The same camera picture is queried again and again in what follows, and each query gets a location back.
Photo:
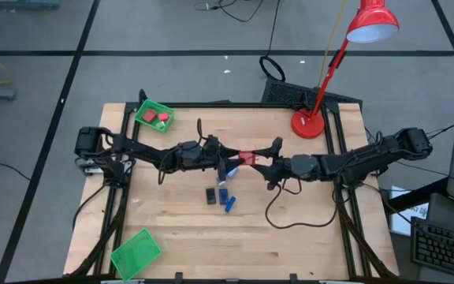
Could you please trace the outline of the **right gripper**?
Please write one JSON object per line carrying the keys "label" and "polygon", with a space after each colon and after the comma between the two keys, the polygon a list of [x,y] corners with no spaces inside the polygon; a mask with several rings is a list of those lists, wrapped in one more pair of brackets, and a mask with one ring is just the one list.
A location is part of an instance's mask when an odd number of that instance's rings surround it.
{"label": "right gripper", "polygon": [[253,169],[258,171],[265,180],[268,180],[267,189],[273,190],[280,181],[295,178],[302,181],[316,181],[321,173],[318,158],[313,155],[298,154],[291,158],[279,156],[283,139],[277,136],[270,148],[254,150],[254,155],[273,159],[270,166],[254,164]]}

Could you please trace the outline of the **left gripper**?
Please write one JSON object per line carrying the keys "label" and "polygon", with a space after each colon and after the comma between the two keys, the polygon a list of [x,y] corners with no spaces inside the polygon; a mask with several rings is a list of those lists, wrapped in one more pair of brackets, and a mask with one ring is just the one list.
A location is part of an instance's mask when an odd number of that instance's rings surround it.
{"label": "left gripper", "polygon": [[216,136],[208,136],[203,146],[199,142],[188,141],[179,148],[179,169],[206,170],[218,172],[218,180],[226,181],[226,171],[242,164],[242,159],[224,159],[239,155],[238,149],[222,146]]}

